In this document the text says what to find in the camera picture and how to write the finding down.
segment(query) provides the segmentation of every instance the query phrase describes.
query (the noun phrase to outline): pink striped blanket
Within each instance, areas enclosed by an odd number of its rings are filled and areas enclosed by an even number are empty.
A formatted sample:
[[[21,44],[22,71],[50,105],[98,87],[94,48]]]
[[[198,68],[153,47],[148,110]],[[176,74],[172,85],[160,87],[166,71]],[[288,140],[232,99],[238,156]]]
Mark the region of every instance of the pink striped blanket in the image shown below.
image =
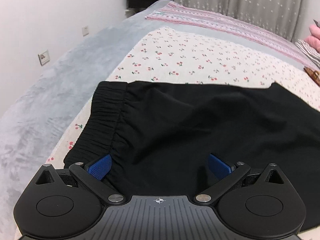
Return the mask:
[[[146,19],[194,25],[212,30],[231,33],[248,40],[268,46],[310,68],[314,63],[293,43],[258,26],[234,19],[220,13],[187,8],[173,1],[163,8],[152,12]]]

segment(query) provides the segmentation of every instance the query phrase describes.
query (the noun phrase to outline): striped fabric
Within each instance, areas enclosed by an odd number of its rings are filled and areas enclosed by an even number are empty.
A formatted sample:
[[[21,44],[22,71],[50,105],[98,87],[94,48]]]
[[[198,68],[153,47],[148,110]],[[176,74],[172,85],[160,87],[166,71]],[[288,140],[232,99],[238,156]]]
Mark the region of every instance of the striped fabric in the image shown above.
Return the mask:
[[[294,43],[309,59],[320,68],[320,53],[303,40]]]
[[[304,66],[314,68],[313,62],[293,43],[258,26],[234,19],[220,13],[187,8],[173,1],[146,16],[146,19],[161,20],[231,33],[247,40],[272,48]]]

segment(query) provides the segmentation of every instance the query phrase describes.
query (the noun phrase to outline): pink object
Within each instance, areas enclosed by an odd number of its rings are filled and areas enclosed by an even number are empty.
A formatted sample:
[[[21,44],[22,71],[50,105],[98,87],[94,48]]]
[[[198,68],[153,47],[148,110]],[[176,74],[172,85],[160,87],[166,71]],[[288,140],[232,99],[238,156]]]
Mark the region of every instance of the pink object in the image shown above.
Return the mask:
[[[309,30],[312,36],[315,36],[316,38],[320,39],[320,28],[317,27],[317,25],[310,25]]]
[[[305,38],[304,41],[306,43],[308,43],[311,47],[316,49],[318,52],[320,52],[320,40],[319,39],[310,35],[307,38]]]

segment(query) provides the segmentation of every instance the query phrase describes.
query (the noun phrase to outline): blue textured pad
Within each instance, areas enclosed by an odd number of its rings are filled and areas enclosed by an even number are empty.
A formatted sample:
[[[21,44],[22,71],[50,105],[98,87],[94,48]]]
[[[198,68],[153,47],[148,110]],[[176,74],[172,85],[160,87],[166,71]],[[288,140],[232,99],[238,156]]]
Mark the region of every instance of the blue textured pad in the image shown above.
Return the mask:
[[[232,172],[230,166],[212,154],[209,156],[209,169],[218,179],[223,179]]]
[[[102,180],[104,176],[111,170],[112,159],[110,154],[104,156],[96,163],[92,164],[88,168],[88,173],[94,176],[98,180]]]

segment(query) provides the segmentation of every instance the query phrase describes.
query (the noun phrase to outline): electrical socket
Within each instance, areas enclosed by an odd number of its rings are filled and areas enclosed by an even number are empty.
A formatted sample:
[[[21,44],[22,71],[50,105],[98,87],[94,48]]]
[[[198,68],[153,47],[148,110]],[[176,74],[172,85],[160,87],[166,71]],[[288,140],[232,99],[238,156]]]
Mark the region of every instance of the electrical socket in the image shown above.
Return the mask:
[[[50,61],[48,50],[46,50],[45,52],[43,52],[41,54],[38,54],[38,57],[39,57],[41,66],[43,66],[44,64],[46,64]]]
[[[89,26],[82,27],[82,35],[87,36],[89,34]]]

